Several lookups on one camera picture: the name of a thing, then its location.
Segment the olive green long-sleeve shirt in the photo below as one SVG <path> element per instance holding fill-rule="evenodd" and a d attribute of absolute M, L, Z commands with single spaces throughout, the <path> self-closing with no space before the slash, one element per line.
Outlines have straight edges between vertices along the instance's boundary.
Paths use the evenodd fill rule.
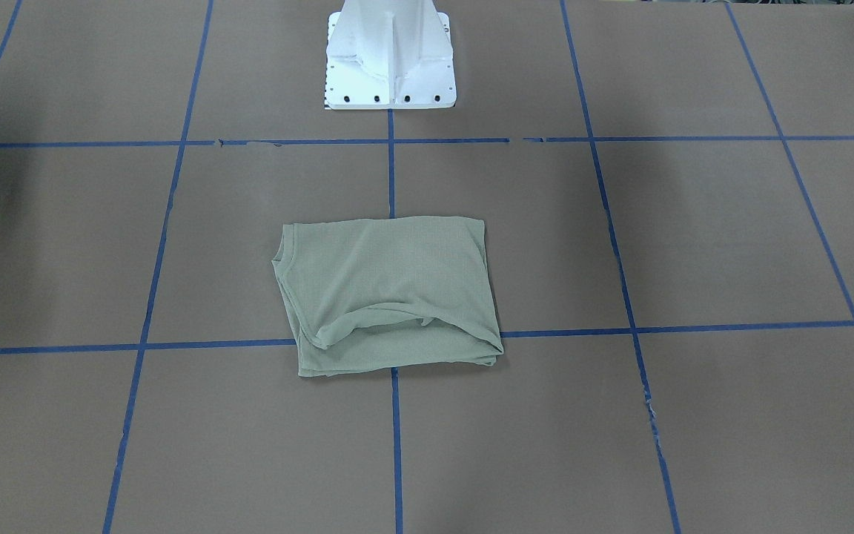
<path fill-rule="evenodd" d="M 285 224 L 271 263 L 299 376 L 494 365 L 505 348 L 486 236 L 474 217 Z"/>

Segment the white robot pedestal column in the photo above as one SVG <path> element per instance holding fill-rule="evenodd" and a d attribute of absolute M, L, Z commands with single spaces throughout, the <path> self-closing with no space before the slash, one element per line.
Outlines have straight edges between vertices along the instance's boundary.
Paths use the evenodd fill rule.
<path fill-rule="evenodd" d="M 455 106 L 451 21 L 433 1 L 345 1 L 326 30 L 323 105 L 330 111 Z"/>

